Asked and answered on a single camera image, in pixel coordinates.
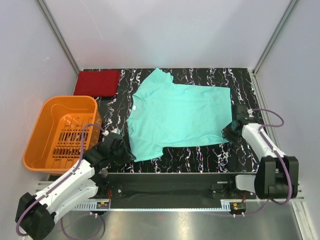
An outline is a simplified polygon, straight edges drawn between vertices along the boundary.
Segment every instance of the red towel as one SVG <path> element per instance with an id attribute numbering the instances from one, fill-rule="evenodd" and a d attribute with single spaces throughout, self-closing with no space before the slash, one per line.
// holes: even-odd
<path id="1" fill-rule="evenodd" d="M 120 72 L 81 71 L 75 85 L 75 96 L 114 97 L 117 92 Z"/>

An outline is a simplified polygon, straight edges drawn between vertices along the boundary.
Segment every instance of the white wall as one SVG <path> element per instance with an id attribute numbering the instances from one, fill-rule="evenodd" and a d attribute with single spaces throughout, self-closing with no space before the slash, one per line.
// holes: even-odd
<path id="1" fill-rule="evenodd" d="M 90 68 L 253 68 L 289 0 L 45 0 Z"/>
<path id="2" fill-rule="evenodd" d="M 41 174 L 22 157 L 43 103 L 70 95 L 76 74 L 34 0 L 0 1 L 0 235 L 18 239 L 18 201 Z"/>
<path id="3" fill-rule="evenodd" d="M 320 236 L 320 1 L 300 1 L 258 72 L 283 150 L 298 158 L 300 184 Z"/>

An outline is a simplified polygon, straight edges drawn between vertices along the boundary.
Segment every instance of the laundry basket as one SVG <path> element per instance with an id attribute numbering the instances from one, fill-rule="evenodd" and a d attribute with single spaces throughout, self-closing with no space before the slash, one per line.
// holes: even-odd
<path id="1" fill-rule="evenodd" d="M 86 124 L 101 126 L 97 102 L 90 96 L 57 96 L 42 107 L 23 156 L 31 171 L 61 175 L 79 159 Z M 87 127 L 84 149 L 99 140 L 100 129 Z"/>

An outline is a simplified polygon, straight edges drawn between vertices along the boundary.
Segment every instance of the teal t-shirt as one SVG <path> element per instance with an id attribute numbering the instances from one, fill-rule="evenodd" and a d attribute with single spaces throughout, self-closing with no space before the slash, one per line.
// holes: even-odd
<path id="1" fill-rule="evenodd" d="M 164 147 L 226 143 L 221 130 L 231 121 L 229 88 L 174 84 L 157 68 L 133 95 L 131 150 L 138 162 L 162 156 Z"/>

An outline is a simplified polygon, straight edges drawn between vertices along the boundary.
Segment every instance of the marble pattern surface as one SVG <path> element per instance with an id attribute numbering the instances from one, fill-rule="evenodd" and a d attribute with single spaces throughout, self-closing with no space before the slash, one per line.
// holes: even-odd
<path id="1" fill-rule="evenodd" d="M 133 105 L 132 95 L 142 81 L 154 69 L 119 69 L 121 72 L 116 97 L 96 98 L 108 130 L 121 129 L 129 144 L 127 118 Z M 246 68 L 166 68 L 173 75 L 175 84 L 219 86 L 230 88 L 232 104 L 247 104 L 251 109 L 259 108 L 253 84 Z M 238 143 L 224 143 L 197 147 L 165 147 L 163 156 L 152 160 L 119 165 L 112 163 L 109 172 L 122 173 L 212 173 L 255 172 L 257 157 L 249 144 L 240 139 Z"/>

